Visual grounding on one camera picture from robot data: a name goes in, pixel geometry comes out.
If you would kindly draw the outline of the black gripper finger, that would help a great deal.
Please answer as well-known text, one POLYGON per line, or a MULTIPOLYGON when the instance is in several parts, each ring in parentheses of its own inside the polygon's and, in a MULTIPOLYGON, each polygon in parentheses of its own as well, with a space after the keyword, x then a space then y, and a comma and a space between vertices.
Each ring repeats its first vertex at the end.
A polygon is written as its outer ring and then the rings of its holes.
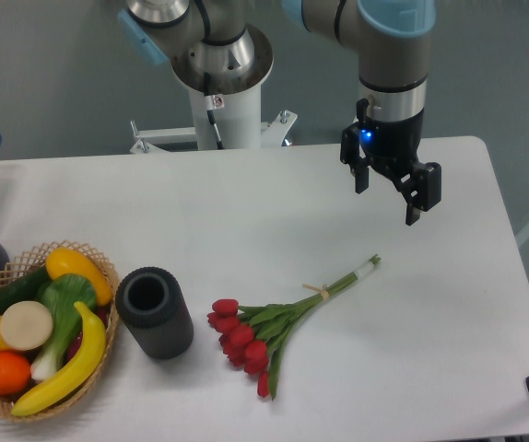
POLYGON ((394 186, 406 201, 405 222, 412 226, 422 212, 427 212, 441 201, 441 165, 413 162, 407 173, 396 178, 394 186))
POLYGON ((369 163, 360 155, 358 138, 344 137, 340 147, 340 161, 349 167, 355 181, 355 192, 361 194, 369 187, 369 163))

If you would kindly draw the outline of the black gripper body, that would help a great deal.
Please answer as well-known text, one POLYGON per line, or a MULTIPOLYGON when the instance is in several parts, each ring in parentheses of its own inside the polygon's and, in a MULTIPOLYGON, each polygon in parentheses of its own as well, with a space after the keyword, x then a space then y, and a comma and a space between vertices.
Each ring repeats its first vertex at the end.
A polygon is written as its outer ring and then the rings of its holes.
POLYGON ((419 161, 417 149, 423 123, 418 115, 397 122, 381 122, 370 116, 370 102, 360 99, 356 105, 356 120, 342 132, 344 137, 358 138, 360 155, 375 172, 389 180, 402 177, 413 162, 419 161))

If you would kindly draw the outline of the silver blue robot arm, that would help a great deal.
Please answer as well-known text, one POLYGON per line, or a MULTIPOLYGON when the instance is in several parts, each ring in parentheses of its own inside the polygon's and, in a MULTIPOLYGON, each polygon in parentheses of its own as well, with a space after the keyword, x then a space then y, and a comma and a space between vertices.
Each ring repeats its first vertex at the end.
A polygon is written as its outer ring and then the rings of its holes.
MULTIPOLYGON (((441 167, 423 163, 421 138, 436 10, 431 1, 287 1, 287 15, 359 59, 355 120, 340 159, 364 192, 369 175, 390 180, 406 201, 406 223, 441 200, 441 167)), ((261 86, 273 66, 268 38, 243 1, 129 1, 123 32, 151 64, 168 63, 186 87, 198 147, 259 148, 261 86)))

